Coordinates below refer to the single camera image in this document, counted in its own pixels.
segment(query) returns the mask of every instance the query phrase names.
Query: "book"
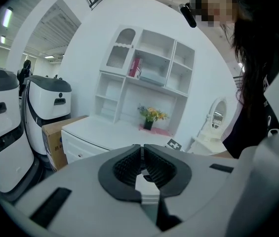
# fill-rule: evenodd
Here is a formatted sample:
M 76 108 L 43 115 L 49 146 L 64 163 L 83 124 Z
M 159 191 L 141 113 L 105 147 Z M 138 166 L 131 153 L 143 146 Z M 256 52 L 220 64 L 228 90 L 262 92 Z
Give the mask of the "book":
M 141 64 L 143 59 L 141 58 L 135 58 L 131 64 L 130 70 L 128 75 L 130 77 L 139 78 L 140 72 L 141 72 Z

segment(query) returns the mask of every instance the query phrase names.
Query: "white drawer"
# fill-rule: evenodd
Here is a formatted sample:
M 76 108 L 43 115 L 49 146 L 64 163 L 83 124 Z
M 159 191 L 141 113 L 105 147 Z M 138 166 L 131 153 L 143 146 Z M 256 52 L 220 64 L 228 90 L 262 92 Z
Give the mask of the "white drawer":
M 88 158 L 108 151 L 83 141 L 64 130 L 61 130 L 61 138 L 68 164 L 78 159 Z
M 66 155 L 68 164 L 70 164 L 70 163 L 72 163 L 72 162 L 74 162 L 76 160 L 82 159 L 82 158 L 79 158 L 77 156 L 72 155 L 71 153 L 66 153 L 65 155 Z

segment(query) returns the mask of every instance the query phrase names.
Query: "pink paper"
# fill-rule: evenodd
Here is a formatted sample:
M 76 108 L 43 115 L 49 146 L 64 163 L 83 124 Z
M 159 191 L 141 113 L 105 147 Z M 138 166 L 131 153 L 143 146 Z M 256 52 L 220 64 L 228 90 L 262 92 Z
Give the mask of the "pink paper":
M 172 135 L 168 131 L 162 130 L 160 128 L 152 128 L 151 130 L 146 130 L 146 129 L 144 129 L 143 125 L 140 124 L 138 129 L 143 130 L 143 131 L 148 132 L 148 133 L 151 133 L 151 134 L 159 134 L 159 135 L 172 137 Z

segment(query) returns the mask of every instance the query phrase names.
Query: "woman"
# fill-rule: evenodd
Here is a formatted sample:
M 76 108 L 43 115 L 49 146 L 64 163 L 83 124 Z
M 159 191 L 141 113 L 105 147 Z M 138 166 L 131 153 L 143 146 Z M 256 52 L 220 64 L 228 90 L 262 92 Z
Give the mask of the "woman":
M 239 106 L 222 141 L 221 157 L 239 158 L 243 149 L 279 132 L 279 122 L 263 93 L 279 72 L 279 0 L 190 0 L 198 24 L 234 24 L 232 47 L 244 65 Z
M 17 79 L 19 80 L 19 97 L 22 96 L 22 92 L 25 89 L 25 85 L 23 85 L 24 79 L 31 76 L 32 71 L 31 71 L 31 61 L 26 60 L 23 64 L 23 68 L 17 72 Z

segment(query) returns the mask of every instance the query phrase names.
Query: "black t-shirt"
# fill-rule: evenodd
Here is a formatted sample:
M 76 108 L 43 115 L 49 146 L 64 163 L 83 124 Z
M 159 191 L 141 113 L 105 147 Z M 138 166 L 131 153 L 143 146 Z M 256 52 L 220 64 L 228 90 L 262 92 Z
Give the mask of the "black t-shirt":
M 263 92 L 271 85 L 279 73 L 279 39 L 274 51 L 272 65 L 262 73 L 259 83 L 263 84 Z M 267 99 L 261 98 L 259 118 L 255 121 L 249 120 L 247 112 L 241 108 L 239 103 L 229 128 L 222 137 L 227 151 L 234 157 L 239 158 L 241 152 L 250 146 L 257 146 L 265 137 L 270 137 L 279 132 L 279 122 Z

